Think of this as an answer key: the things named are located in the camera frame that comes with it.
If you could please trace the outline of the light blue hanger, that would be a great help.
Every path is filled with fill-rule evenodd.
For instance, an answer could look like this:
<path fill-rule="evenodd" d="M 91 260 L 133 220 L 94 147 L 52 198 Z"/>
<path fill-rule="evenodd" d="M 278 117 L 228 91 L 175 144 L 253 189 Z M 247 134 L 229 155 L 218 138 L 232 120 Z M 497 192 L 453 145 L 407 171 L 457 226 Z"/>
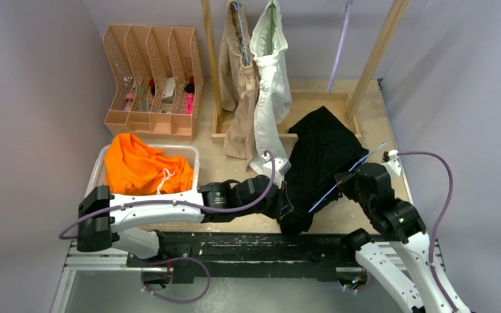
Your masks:
<path fill-rule="evenodd" d="M 359 165 L 364 163 L 371 155 L 373 155 L 375 152 L 381 150 L 387 142 L 383 142 L 380 144 L 376 149 L 373 151 L 367 153 L 365 156 L 361 157 L 358 161 L 355 162 L 354 165 L 350 167 L 350 169 L 347 172 L 342 173 L 342 177 L 340 179 L 336 178 L 335 184 L 333 187 L 331 187 L 314 205 L 308 210 L 308 213 L 312 213 L 322 202 L 326 200 L 326 198 L 336 189 L 339 188 L 341 184 L 349 180 L 349 178 L 352 176 L 352 172 L 357 169 Z"/>

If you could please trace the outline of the black shorts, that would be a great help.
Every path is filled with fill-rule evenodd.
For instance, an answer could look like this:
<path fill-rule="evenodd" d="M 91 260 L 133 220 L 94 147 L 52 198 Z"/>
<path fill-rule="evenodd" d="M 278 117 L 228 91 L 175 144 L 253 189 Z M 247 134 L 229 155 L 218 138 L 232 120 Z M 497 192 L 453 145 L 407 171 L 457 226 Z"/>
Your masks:
<path fill-rule="evenodd" d="M 296 235 L 308 231 L 314 214 L 341 197 L 333 189 L 335 175 L 348 171 L 369 150 L 325 106 L 308 113 L 289 133 L 297 141 L 284 178 L 294 208 L 277 222 L 282 234 Z"/>

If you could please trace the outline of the white plastic perforated basket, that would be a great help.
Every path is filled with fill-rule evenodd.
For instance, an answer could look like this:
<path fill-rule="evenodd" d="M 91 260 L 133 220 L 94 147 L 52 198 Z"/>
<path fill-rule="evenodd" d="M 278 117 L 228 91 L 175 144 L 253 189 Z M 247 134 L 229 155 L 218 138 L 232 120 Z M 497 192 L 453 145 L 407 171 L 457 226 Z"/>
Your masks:
<path fill-rule="evenodd" d="M 85 195 L 100 185 L 133 197 L 185 193 L 196 189 L 199 167 L 192 145 L 111 143 L 100 150 Z"/>

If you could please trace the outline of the orange shorts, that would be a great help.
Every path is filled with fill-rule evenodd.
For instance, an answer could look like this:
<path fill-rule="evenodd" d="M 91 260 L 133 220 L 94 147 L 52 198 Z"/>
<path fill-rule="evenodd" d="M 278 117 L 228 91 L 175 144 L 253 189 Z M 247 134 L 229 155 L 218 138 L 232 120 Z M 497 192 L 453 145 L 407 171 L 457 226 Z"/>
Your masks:
<path fill-rule="evenodd" d="M 175 194 L 193 187 L 194 169 L 183 156 L 166 156 L 130 133 L 118 134 L 104 157 L 106 185 L 114 194 Z"/>

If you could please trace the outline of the white shorts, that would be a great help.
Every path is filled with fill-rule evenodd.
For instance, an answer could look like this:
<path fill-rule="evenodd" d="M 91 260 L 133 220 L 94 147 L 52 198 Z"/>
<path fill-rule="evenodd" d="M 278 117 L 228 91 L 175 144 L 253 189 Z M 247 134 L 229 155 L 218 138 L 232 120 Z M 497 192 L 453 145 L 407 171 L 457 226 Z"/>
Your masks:
<path fill-rule="evenodd" d="M 274 49 L 271 55 L 267 53 L 269 25 L 267 8 L 270 2 L 259 17 L 249 44 L 260 75 L 258 100 L 254 110 L 254 137 L 257 153 L 249 163 L 250 168 L 257 174 L 262 174 L 264 151 L 269 150 L 276 157 L 287 157 L 277 125 L 288 116 L 292 107 L 285 60 L 288 43 L 282 30 L 282 15 L 278 1 L 273 1 L 276 6 Z"/>

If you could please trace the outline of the lilac plastic hanger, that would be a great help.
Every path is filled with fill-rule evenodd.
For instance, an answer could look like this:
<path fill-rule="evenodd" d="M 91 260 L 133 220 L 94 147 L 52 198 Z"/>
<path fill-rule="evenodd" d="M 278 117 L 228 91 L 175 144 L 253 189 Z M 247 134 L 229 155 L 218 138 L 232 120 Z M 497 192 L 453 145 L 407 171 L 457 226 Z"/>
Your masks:
<path fill-rule="evenodd" d="M 353 0 L 347 0 L 347 2 L 345 4 L 344 19 L 343 19 L 342 28 L 341 28 L 341 35 L 340 35 L 340 38 L 339 38 L 339 43 L 338 43 L 338 46 L 337 46 L 337 52 L 335 54 L 335 58 L 334 58 L 334 61 L 333 61 L 333 66 L 332 66 L 332 69 L 331 69 L 331 74 L 330 74 L 328 85 L 327 85 L 327 89 L 326 89 L 327 93 L 330 93 L 332 91 L 333 84 L 335 83 L 335 78 L 336 78 L 336 75 L 337 75 L 337 69 L 339 67 L 339 63 L 340 63 L 342 52 L 343 52 L 343 48 L 344 48 L 344 43 L 345 43 L 345 40 L 346 40 L 346 35 L 347 35 L 347 32 L 348 32 L 348 27 L 349 27 L 349 23 L 350 23 L 350 15 L 351 15 L 352 7 L 353 7 L 353 2 L 354 2 Z"/>

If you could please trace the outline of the green hanger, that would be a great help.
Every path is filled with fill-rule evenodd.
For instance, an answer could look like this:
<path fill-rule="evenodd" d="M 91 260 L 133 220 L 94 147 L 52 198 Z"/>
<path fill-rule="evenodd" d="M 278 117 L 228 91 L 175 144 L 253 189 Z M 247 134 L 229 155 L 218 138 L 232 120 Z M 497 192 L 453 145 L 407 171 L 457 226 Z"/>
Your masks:
<path fill-rule="evenodd" d="M 273 53 L 274 49 L 274 43 L 273 43 L 273 35 L 275 32 L 275 9 L 276 6 L 273 1 L 270 2 L 267 11 L 269 15 L 269 25 L 268 25 L 268 32 L 267 32 L 267 53 L 271 55 Z"/>

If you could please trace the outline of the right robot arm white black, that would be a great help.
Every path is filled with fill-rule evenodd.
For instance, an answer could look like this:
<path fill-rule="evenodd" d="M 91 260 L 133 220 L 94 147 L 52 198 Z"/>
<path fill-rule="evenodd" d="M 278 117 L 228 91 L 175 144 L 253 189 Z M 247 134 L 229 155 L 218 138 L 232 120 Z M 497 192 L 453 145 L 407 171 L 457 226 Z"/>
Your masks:
<path fill-rule="evenodd" d="M 381 164 L 363 163 L 335 175 L 337 188 L 360 204 L 373 228 L 396 252 L 399 269 L 363 229 L 346 235 L 340 256 L 359 264 L 390 294 L 403 312 L 469 312 L 436 260 L 433 241 L 418 210 L 396 198 L 391 177 Z"/>

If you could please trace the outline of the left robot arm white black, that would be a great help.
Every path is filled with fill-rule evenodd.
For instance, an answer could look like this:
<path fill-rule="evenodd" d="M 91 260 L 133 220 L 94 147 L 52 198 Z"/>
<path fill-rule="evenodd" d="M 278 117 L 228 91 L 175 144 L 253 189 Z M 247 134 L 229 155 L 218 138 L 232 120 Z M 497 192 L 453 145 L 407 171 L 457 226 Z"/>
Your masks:
<path fill-rule="evenodd" d="M 223 223 L 251 214 L 280 220 L 293 210 L 285 188 L 265 175 L 153 196 L 114 194 L 109 186 L 100 185 L 78 207 L 77 250 L 99 252 L 116 248 L 159 267 L 168 260 L 168 249 L 161 235 L 145 231 L 142 226 Z"/>

